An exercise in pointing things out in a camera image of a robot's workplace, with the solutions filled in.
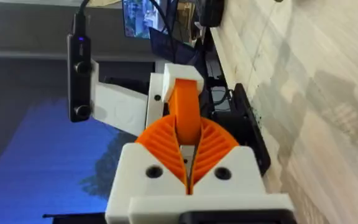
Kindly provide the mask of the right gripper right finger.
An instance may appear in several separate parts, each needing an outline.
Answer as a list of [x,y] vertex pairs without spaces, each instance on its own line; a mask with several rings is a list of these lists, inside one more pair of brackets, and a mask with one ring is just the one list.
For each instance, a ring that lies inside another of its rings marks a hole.
[[192,195],[263,195],[266,189],[252,148],[241,146],[222,126],[201,120],[191,168]]

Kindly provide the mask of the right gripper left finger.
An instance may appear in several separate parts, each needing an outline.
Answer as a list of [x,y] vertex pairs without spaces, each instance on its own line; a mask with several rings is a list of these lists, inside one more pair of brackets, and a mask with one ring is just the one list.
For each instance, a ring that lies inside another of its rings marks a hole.
[[107,223],[178,223],[187,175],[175,117],[151,124],[122,148],[105,211]]

